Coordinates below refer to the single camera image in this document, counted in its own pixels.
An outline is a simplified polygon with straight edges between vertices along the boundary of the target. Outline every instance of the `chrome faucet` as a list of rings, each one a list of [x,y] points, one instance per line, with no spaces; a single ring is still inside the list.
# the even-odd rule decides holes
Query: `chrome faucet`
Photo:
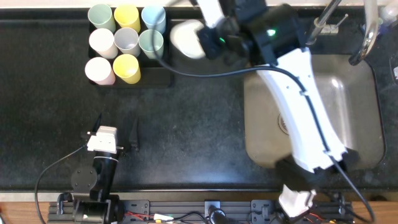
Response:
[[[332,0],[326,9],[322,12],[319,18],[316,18],[313,23],[312,31],[308,36],[307,45],[312,45],[317,40],[318,35],[326,26],[326,21],[340,4],[341,0]],[[366,15],[366,31],[361,48],[349,58],[351,65],[359,64],[371,51],[374,42],[376,41],[377,32],[379,30],[379,13],[377,11],[376,0],[363,0],[365,15]]]

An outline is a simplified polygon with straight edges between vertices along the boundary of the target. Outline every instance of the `black tray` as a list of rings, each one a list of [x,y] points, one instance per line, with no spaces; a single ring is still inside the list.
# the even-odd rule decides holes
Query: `black tray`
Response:
[[[141,18],[141,11],[142,8],[138,9],[139,15],[140,15],[140,23],[141,23],[141,30],[138,33],[139,35],[147,30],[148,28],[146,27],[145,23],[142,21]],[[164,38],[164,52],[163,52],[163,60],[165,60],[167,63],[170,63],[170,58],[171,58],[171,50],[170,50],[170,30],[171,30],[171,22],[166,17],[166,31],[163,34]],[[121,27],[119,24],[115,21],[116,23],[116,31],[118,31]],[[90,23],[90,33],[92,33],[94,30],[96,30],[96,27]],[[101,57],[99,53],[97,53],[95,50],[93,50],[90,45],[88,47],[88,57],[89,58],[95,58],[95,57]],[[118,56],[122,55],[123,53],[118,50]],[[107,59],[111,65],[113,65],[114,59]],[[125,81],[123,81],[121,78],[119,78],[116,75],[116,81],[113,85],[98,85],[95,82],[89,80],[89,82],[92,85],[96,85],[101,88],[167,88],[170,87],[172,82],[173,82],[173,74],[166,68],[162,67],[159,62],[156,59],[149,59],[147,55],[141,50],[140,55],[137,57],[138,63],[141,69],[141,79],[135,83],[135,84],[128,84]]]

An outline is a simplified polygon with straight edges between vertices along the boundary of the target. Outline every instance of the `black countertop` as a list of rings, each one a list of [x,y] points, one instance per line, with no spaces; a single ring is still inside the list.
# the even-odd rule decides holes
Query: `black countertop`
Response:
[[[169,16],[200,15],[178,10],[169,10]],[[299,10],[307,25],[320,13]],[[339,9],[331,22],[345,13],[349,18],[339,34],[319,37],[313,54],[358,49],[363,10]],[[32,191],[45,167],[79,147],[80,132],[91,129],[100,113],[102,124],[118,127],[122,139],[139,118],[141,150],[122,154],[114,191],[280,189],[275,170],[258,166],[245,150],[243,77],[175,76],[166,89],[101,89],[84,74],[88,26],[85,9],[0,13],[0,190]],[[385,35],[367,58],[376,74],[386,155],[377,167],[349,174],[361,189],[398,188],[398,85],[392,76],[398,66],[397,39],[396,30]],[[225,69],[216,63],[175,63],[190,71]],[[70,190],[71,172],[92,159],[89,152],[71,156],[48,171],[40,188]],[[348,189],[338,175],[322,186]]]

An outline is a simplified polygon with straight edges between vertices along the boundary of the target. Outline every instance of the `green light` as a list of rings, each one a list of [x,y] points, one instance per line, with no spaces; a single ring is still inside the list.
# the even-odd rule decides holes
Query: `green light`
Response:
[[[268,34],[268,36],[272,37],[272,36],[274,36],[276,34],[276,30],[269,29],[269,30],[267,30],[267,34]]]

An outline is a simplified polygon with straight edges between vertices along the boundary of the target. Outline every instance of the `sink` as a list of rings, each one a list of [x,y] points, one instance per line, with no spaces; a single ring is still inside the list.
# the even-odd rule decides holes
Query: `sink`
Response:
[[[376,166],[384,138],[372,68],[348,63],[349,55],[312,55],[312,67],[326,112],[340,141],[359,152],[355,169]],[[256,73],[244,77],[244,122],[249,157],[274,167],[292,152],[284,120],[266,84]]]

